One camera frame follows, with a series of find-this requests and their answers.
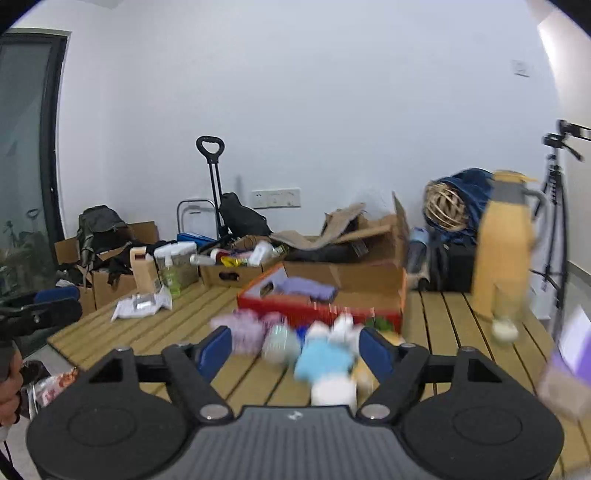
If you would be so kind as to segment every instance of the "power outlet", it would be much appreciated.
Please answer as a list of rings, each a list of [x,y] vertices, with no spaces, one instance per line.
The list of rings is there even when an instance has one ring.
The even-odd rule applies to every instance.
[[[252,208],[267,208],[267,191],[266,190],[254,190],[252,192]]]
[[[290,208],[300,207],[300,189],[254,190],[253,208]]]

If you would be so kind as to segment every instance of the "human hand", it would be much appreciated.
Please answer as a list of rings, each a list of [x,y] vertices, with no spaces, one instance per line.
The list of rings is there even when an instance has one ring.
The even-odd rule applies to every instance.
[[[10,376],[0,383],[0,424],[9,427],[17,420],[16,411],[20,405],[19,391],[22,387],[22,356],[16,350],[10,362]]]

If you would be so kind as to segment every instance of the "snack package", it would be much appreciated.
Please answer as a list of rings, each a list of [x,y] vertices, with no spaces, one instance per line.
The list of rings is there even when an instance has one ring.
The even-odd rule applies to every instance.
[[[67,387],[78,378],[78,369],[71,372],[47,377],[35,385],[35,400],[41,407],[47,407]]]

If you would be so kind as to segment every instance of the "black bag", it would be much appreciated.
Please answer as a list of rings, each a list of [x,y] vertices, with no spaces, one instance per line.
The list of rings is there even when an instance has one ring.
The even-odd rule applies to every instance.
[[[472,290],[476,245],[468,237],[462,244],[443,242],[441,233],[434,231],[429,247],[429,290],[469,293]]]
[[[234,192],[222,194],[219,210],[224,225],[238,238],[245,235],[269,236],[272,234],[267,225],[267,219],[241,204]]]
[[[87,270],[92,270],[97,254],[123,247],[134,239],[127,223],[107,205],[84,210],[78,217],[76,237],[80,247],[80,264]]]

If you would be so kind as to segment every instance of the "black handle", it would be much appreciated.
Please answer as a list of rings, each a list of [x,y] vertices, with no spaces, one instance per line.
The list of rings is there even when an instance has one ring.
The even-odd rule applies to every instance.
[[[217,152],[210,152],[205,146],[203,145],[204,142],[207,143],[215,143],[218,146]],[[223,153],[223,149],[226,148],[223,140],[218,137],[210,137],[209,135],[204,135],[197,139],[197,150],[207,159],[207,163],[214,164],[218,163],[218,159],[220,155]]]

